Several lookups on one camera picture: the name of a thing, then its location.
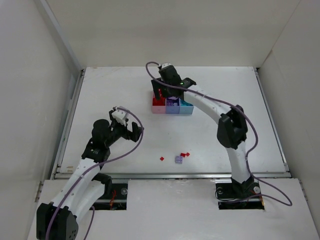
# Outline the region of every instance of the white table surface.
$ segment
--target white table surface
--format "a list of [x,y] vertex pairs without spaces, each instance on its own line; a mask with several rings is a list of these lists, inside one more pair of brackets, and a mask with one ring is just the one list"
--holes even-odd
[[[263,198],[265,210],[219,210],[214,180],[131,180],[127,210],[96,211],[87,240],[319,240],[299,181],[267,181],[285,191],[293,206]],[[65,183],[46,180],[39,204],[49,203]],[[80,222],[77,240],[84,239],[91,215]],[[36,217],[28,240],[36,240]]]
[[[263,97],[252,67],[177,67],[181,78],[189,77],[211,96],[239,104],[259,134],[259,144],[249,156],[256,173],[285,172]],[[151,69],[158,76],[156,67]],[[216,123],[195,108],[190,116],[152,114],[152,85],[144,67],[88,67],[85,72],[73,123],[60,169],[72,173],[79,163],[93,123],[109,120],[114,106],[136,114],[145,128],[141,146],[129,156],[106,164],[105,173],[211,174],[230,173],[224,147],[217,140]],[[247,148],[254,144],[249,128]],[[129,151],[134,142],[120,139],[110,147],[109,159]],[[183,164],[175,156],[189,152]]]

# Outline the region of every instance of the white wall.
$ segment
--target white wall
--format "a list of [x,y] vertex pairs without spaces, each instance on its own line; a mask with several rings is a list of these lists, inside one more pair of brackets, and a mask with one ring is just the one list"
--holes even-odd
[[70,79],[33,0],[0,0],[0,239],[26,239]]
[[260,67],[299,1],[48,0],[85,67]]
[[320,232],[320,1],[301,0],[259,75],[292,175]]

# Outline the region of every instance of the bolt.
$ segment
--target bolt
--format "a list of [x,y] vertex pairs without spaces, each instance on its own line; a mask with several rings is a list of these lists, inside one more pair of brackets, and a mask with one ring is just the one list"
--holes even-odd
[[216,189],[216,192],[217,192],[218,194],[223,194],[224,192],[223,192],[222,190],[223,190],[223,188],[219,186],[219,187]]
[[125,187],[121,189],[121,194],[122,195],[127,195],[128,194],[128,189],[126,189]]
[[253,191],[254,191],[256,194],[261,193],[260,187],[258,187],[258,186],[255,186],[255,187],[253,188]]

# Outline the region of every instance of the purple cable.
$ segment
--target purple cable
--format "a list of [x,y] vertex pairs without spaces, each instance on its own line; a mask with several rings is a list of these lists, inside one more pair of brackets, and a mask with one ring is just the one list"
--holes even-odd
[[129,111],[128,109],[125,109],[125,108],[122,108],[122,107],[117,107],[117,109],[119,110],[122,110],[122,111],[125,111],[126,113],[130,114],[131,116],[133,116],[137,122],[139,123],[141,129],[142,129],[142,132],[141,132],[141,136],[140,136],[140,139],[138,141],[138,143],[134,146],[134,148],[132,148],[130,151],[128,151],[127,153],[121,155],[121,156],[118,156],[118,157],[115,157],[111,160],[107,160],[107,161],[103,161],[103,162],[100,162],[100,163],[97,163],[91,167],[89,167],[86,171],[83,172],[82,176],[80,176],[75,182],[74,184],[70,187],[70,189],[68,190],[68,192],[64,195],[63,199],[61,200],[61,202],[59,203],[59,205],[56,207],[56,210],[54,211],[52,217],[51,217],[51,220],[49,222],[49,225],[48,225],[48,228],[46,230],[46,233],[45,233],[45,240],[49,240],[49,234],[50,234],[50,230],[51,230],[51,227],[54,223],[54,220],[58,214],[58,211],[59,209],[61,208],[62,204],[65,202],[65,200],[67,199],[67,197],[70,195],[70,193],[72,192],[72,190],[76,187],[76,185],[81,181],[81,179],[83,178],[84,175],[86,175],[89,171],[91,171],[92,169],[96,168],[96,167],[99,167],[99,166],[103,166],[104,164],[108,164],[108,163],[111,163],[111,162],[114,162],[118,159],[122,159],[126,156],[128,156],[129,154],[131,154],[134,150],[136,150],[139,145],[141,144],[141,141],[142,141],[142,138],[144,136],[144,127],[142,125],[142,122],[140,121],[140,119],[135,115],[133,114],[131,111]]
[[233,200],[231,200],[231,201],[226,201],[226,203],[231,203],[231,204],[232,204],[232,203],[239,203],[239,202],[242,202],[242,201],[245,201],[245,200],[248,200],[248,199],[251,199],[251,198],[255,198],[255,197],[266,197],[266,198],[273,199],[273,200],[275,200],[275,201],[277,201],[277,202],[279,202],[279,203],[281,203],[281,204],[287,205],[287,206],[292,206],[292,205],[293,205],[291,199],[290,199],[282,190],[280,190],[280,189],[277,188],[276,186],[272,185],[271,183],[268,183],[268,182],[262,180],[261,178],[254,176],[254,174],[251,172],[250,167],[249,167],[249,162],[248,162],[248,156],[249,156],[249,153],[252,152],[252,151],[256,148],[256,146],[258,145],[259,137],[258,137],[258,133],[257,133],[257,130],[256,130],[255,126],[254,126],[253,123],[250,121],[250,119],[247,117],[247,115],[245,115],[245,113],[244,113],[243,111],[241,111],[238,107],[236,107],[235,105],[233,105],[233,104],[231,104],[231,103],[229,103],[229,102],[227,102],[227,101],[223,101],[223,100],[220,100],[220,99],[217,99],[217,98],[213,98],[213,97],[204,95],[204,94],[202,94],[202,93],[200,93],[200,92],[198,92],[198,91],[194,91],[194,90],[191,90],[191,89],[188,89],[188,88],[184,88],[184,87],[181,87],[181,86],[172,86],[172,85],[170,85],[170,84],[167,84],[167,83],[164,83],[164,82],[162,82],[162,81],[159,81],[158,79],[156,79],[156,78],[150,73],[149,68],[148,68],[148,66],[149,66],[150,64],[155,64],[155,65],[158,65],[158,66],[159,66],[159,63],[157,63],[157,62],[155,62],[155,61],[149,61],[149,62],[147,62],[146,65],[145,65],[146,72],[147,72],[147,73],[149,74],[149,76],[150,76],[153,80],[155,80],[158,84],[161,84],[161,85],[166,86],[166,87],[168,87],[168,88],[179,89],[179,90],[183,90],[183,91],[187,91],[187,92],[191,92],[191,93],[200,95],[201,97],[204,97],[204,98],[209,99],[209,100],[211,100],[211,101],[215,101],[215,102],[218,102],[218,103],[222,103],[222,104],[228,105],[228,106],[230,106],[232,109],[235,109],[238,113],[240,113],[240,114],[245,118],[245,120],[249,123],[249,125],[250,125],[250,127],[252,128],[252,131],[253,131],[253,133],[254,133],[254,136],[255,136],[255,143],[254,143],[254,145],[245,153],[245,163],[246,163],[246,167],[247,167],[247,169],[248,169],[248,172],[250,173],[250,175],[251,175],[254,179],[256,179],[256,180],[258,180],[258,181],[260,181],[260,182],[262,182],[262,183],[264,183],[264,184],[266,184],[266,185],[268,185],[268,186],[276,189],[277,191],[279,191],[279,192],[289,201],[289,203],[286,203],[286,202],[284,202],[284,201],[281,201],[281,200],[279,200],[279,199],[274,198],[273,196],[269,196],[269,195],[265,195],[265,194],[255,194],[255,195],[249,196],[249,197],[244,198],[244,199],[238,199],[238,200],[234,200],[234,201],[233,201]]
[[89,224],[89,227],[88,227],[88,230],[86,231],[86,234],[84,236],[84,239],[83,240],[86,240],[87,237],[88,237],[88,234],[89,234],[89,231],[90,231],[90,228],[91,228],[91,225],[92,225],[92,222],[94,221],[94,217],[95,217],[95,207],[94,206],[91,206],[91,209],[92,209],[92,217],[91,217],[91,221],[90,221],[90,224]]

